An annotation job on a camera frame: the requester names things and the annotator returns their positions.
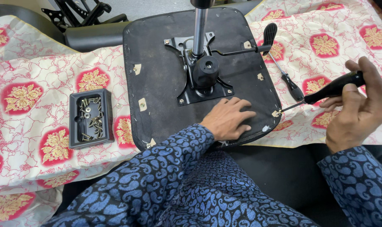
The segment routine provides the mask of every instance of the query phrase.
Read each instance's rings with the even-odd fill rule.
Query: dark pants
[[[365,147],[382,163],[382,145]],[[351,226],[316,165],[330,154],[325,144],[309,144],[293,149],[238,146],[224,151],[270,197],[298,210],[323,227]],[[66,184],[62,204],[56,214],[66,209],[77,195],[102,177]]]

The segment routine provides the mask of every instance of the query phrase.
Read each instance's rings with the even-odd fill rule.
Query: person's left hand
[[[221,99],[200,125],[212,132],[215,141],[238,139],[243,132],[251,130],[251,126],[240,125],[241,122],[256,115],[253,111],[240,112],[245,106],[251,106],[251,103],[236,97],[231,100]]]

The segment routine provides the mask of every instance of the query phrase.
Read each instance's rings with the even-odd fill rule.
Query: screwdriver
[[[306,95],[304,100],[298,104],[285,108],[283,110],[279,110],[276,115],[280,115],[281,113],[295,108],[296,106],[300,106],[302,104],[315,104],[317,101],[322,100],[324,98],[330,98],[335,96],[342,95],[342,89],[346,84],[355,84],[357,87],[365,85],[365,80],[363,79],[362,71],[352,71],[345,75],[340,76],[339,78],[331,81],[329,84],[325,85],[319,91]]]
[[[281,78],[285,81],[286,86],[288,86],[288,90],[291,93],[291,96],[295,99],[295,101],[300,102],[303,100],[304,96],[302,93],[302,90],[291,80],[289,75],[285,73],[281,67],[278,65],[278,63],[275,61],[274,57],[272,56],[271,52],[268,52],[269,56],[272,58],[272,60],[275,62],[275,64],[278,66],[278,69],[281,71],[282,76]]]

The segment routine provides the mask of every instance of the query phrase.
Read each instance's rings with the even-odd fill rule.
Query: black screwdriver handle
[[[325,85],[319,91],[306,95],[305,102],[307,104],[315,104],[317,101],[324,98],[340,96],[342,95],[342,89],[346,84],[355,84],[357,87],[365,85],[362,71],[353,71],[340,76],[339,78]]]
[[[289,78],[287,73],[283,74],[281,78],[285,81],[286,86],[288,86],[289,92],[295,101],[300,102],[305,98],[302,90],[291,80],[291,78]]]

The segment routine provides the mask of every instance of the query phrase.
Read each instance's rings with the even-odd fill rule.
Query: paisley sleeve
[[[317,165],[353,226],[382,226],[382,164],[365,147],[337,152]]]
[[[44,226],[151,226],[213,143],[207,128],[191,125],[83,191]]]

